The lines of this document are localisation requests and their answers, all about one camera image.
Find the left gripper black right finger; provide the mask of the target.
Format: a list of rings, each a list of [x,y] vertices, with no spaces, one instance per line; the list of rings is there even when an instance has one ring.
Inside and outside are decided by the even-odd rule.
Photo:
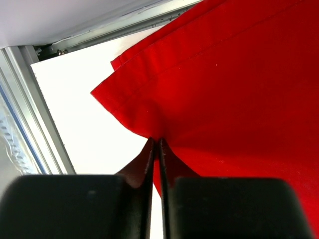
[[[274,178],[202,177],[159,141],[166,239],[312,239],[292,188]]]

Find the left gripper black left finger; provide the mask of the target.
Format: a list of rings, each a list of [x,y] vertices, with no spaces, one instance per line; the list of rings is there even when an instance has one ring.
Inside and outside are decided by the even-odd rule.
[[[25,175],[0,202],[3,239],[147,239],[155,141],[113,175]]]

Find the red trousers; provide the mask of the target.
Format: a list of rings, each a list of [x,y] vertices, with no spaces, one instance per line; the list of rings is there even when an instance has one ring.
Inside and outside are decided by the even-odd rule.
[[[92,96],[201,176],[276,177],[319,233],[319,3],[205,0],[112,61]]]

